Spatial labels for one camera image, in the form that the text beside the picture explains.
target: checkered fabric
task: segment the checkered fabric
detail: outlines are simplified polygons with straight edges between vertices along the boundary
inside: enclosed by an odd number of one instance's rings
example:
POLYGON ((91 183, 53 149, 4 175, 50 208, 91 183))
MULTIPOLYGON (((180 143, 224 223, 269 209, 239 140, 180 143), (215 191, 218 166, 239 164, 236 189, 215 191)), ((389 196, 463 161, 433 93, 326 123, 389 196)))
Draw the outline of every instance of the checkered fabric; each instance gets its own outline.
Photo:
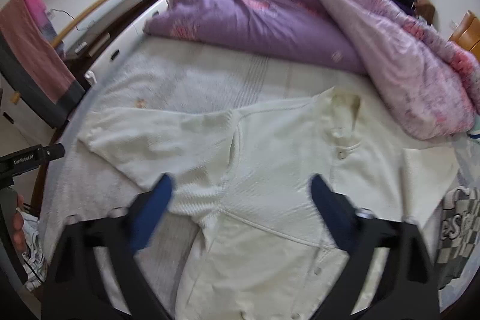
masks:
POLYGON ((480 235, 480 190, 454 187, 443 199, 442 226, 435 269, 443 289, 459 278, 480 235))

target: shirt sleeve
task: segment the shirt sleeve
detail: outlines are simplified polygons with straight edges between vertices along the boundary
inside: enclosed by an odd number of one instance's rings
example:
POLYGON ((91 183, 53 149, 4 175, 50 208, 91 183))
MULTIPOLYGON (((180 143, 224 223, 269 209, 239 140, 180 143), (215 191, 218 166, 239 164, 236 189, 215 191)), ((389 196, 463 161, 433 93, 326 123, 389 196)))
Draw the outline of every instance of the shirt sleeve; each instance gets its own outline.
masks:
POLYGON ((403 151, 402 192, 404 216, 424 228, 451 189, 459 165, 450 146, 403 151))
POLYGON ((169 210, 200 223, 218 205, 232 173, 238 122, 236 110, 191 115, 112 108, 89 113, 78 139, 143 190, 171 174, 169 210))

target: electrical outlet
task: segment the electrical outlet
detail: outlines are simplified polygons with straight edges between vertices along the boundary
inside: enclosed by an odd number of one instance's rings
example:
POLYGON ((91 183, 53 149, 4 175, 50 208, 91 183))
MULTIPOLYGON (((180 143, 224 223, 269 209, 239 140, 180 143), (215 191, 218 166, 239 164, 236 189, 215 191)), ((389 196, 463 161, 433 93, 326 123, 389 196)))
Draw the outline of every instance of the electrical outlet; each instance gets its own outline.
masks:
POLYGON ((455 31, 457 29, 458 25, 453 20, 450 20, 450 22, 448 24, 448 27, 450 27, 450 29, 452 29, 452 31, 455 31))

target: purple comforter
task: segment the purple comforter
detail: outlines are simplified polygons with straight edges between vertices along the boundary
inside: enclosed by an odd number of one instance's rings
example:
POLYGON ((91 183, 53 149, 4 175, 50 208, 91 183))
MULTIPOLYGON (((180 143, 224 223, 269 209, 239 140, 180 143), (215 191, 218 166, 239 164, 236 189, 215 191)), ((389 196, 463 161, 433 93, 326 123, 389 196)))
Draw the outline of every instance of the purple comforter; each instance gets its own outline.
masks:
POLYGON ((366 74, 319 0, 172 0, 145 31, 366 74))
POLYGON ((366 70, 393 118, 417 139, 467 131, 480 112, 480 65, 474 55, 390 0, 173 0, 145 29, 366 70))

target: blue gripper pad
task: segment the blue gripper pad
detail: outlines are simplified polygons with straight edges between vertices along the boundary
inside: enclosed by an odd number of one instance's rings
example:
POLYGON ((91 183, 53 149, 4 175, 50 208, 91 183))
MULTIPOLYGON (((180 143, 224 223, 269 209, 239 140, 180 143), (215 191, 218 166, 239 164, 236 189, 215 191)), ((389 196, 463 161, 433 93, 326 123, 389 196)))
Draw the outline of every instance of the blue gripper pad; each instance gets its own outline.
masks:
POLYGON ((173 181, 165 174, 150 192, 140 194, 131 205, 130 248, 133 253, 148 246, 150 236, 167 209, 172 191, 173 181))
POLYGON ((338 248, 351 255, 359 237, 358 218, 354 207, 343 194, 330 190, 318 174, 311 180, 310 190, 311 199, 338 248))

